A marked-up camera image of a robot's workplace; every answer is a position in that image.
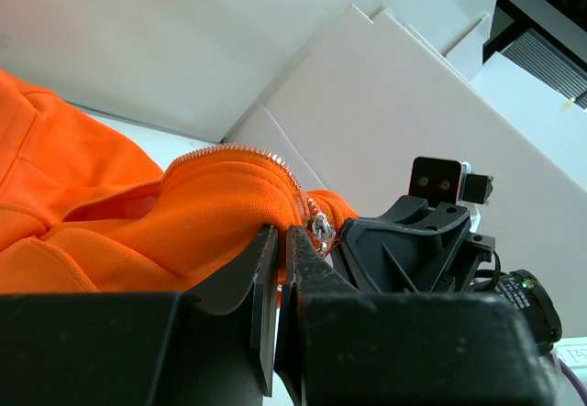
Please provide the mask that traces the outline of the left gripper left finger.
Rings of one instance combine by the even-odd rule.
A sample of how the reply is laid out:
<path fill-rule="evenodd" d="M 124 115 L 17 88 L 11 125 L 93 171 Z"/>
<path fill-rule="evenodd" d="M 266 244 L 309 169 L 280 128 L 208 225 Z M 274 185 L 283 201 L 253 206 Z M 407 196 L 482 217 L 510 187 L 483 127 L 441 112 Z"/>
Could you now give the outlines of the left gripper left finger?
<path fill-rule="evenodd" d="M 195 394 L 272 394 L 278 230 L 265 225 L 244 250 L 189 291 L 196 309 Z"/>

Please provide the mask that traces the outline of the orange zip jacket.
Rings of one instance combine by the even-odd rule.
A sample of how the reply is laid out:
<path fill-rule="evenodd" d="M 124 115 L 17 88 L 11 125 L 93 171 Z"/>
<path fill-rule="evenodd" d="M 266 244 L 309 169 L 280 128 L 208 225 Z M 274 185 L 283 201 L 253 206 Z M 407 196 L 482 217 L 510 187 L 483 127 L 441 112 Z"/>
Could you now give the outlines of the orange zip jacket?
<path fill-rule="evenodd" d="M 186 291 L 262 227 L 338 230 L 356 212 L 277 155 L 202 148 L 161 169 L 48 89 L 1 75 L 1 291 Z"/>

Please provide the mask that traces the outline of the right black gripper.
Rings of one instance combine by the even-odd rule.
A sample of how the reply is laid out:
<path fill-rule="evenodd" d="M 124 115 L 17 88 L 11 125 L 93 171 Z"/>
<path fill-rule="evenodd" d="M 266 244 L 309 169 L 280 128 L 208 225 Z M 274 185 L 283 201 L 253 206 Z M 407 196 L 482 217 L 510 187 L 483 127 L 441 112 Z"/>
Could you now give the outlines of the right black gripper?
<path fill-rule="evenodd" d="M 542 283 L 526 269 L 504 271 L 494 240 L 470 232 L 467 208 L 431 208 L 424 198 L 403 195 L 379 217 L 347 220 L 331 258 L 362 292 L 497 295 L 524 316 L 537 346 L 554 346 L 562 322 Z"/>

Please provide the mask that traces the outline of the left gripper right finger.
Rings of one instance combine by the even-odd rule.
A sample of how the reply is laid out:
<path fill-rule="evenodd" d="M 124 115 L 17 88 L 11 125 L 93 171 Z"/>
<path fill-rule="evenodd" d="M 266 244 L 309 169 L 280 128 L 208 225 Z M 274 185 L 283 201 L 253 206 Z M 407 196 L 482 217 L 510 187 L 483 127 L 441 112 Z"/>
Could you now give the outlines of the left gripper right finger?
<path fill-rule="evenodd" d="M 376 314 L 376 301 L 319 257 L 301 226 L 287 231 L 285 266 L 274 370 L 295 404 L 349 404 L 351 317 Z"/>

